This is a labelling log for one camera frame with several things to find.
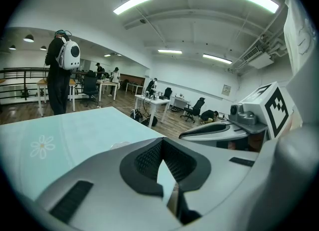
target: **light blue tablecloth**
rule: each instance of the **light blue tablecloth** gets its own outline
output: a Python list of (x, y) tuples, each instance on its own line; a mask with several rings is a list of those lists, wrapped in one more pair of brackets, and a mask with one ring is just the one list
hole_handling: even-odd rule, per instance
[(163, 135), (108, 107), (1, 125), (0, 154), (13, 187), (35, 200), (57, 178), (113, 144), (156, 137)]

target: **black circle on backpack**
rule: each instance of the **black circle on backpack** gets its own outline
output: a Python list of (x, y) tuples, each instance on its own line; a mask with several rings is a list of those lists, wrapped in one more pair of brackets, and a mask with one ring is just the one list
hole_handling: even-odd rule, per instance
[(76, 57), (80, 54), (80, 49), (79, 49), (79, 47), (78, 47), (78, 46), (73, 46), (73, 47), (71, 48), (71, 54), (72, 54), (73, 57), (76, 58)]

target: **person in black shirt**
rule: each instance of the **person in black shirt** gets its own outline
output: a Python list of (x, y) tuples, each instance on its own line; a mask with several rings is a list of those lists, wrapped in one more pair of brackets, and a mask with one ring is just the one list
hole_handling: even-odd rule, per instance
[(96, 77), (98, 77), (98, 80), (100, 80), (101, 77), (102, 77), (103, 68), (102, 68), (102, 66), (100, 65), (100, 63), (97, 63), (96, 66), (98, 67), (98, 72), (97, 72)]
[(49, 101), (54, 115), (66, 113), (66, 103), (71, 76), (71, 70), (60, 68), (56, 61), (63, 46), (61, 37), (64, 37), (66, 41), (69, 41), (69, 37), (64, 30), (56, 31), (45, 57), (45, 64), (50, 66), (47, 83)]

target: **black pendant lamp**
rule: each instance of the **black pendant lamp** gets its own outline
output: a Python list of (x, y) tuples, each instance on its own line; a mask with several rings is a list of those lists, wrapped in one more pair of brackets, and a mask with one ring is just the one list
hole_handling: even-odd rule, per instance
[(25, 38), (24, 41), (26, 42), (34, 42), (34, 38), (31, 34), (28, 34)]

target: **black shirt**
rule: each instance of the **black shirt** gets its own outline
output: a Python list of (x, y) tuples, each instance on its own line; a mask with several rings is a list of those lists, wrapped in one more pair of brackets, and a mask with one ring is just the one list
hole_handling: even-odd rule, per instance
[[(102, 71), (103, 71), (102, 66), (99, 66), (99, 67), (98, 67), (98, 72), (102, 72)], [(98, 77), (98, 78), (101, 78), (101, 77), (102, 77), (102, 73), (97, 74), (97, 77)]]
[[(68, 36), (64, 35), (63, 37), (66, 41), (69, 41)], [(64, 77), (71, 75), (71, 70), (64, 70), (63, 68), (60, 68), (58, 62), (56, 61), (62, 46), (63, 41), (61, 38), (54, 38), (49, 45), (48, 52), (45, 57), (45, 64), (50, 66), (48, 82), (52, 82), (61, 76)]]

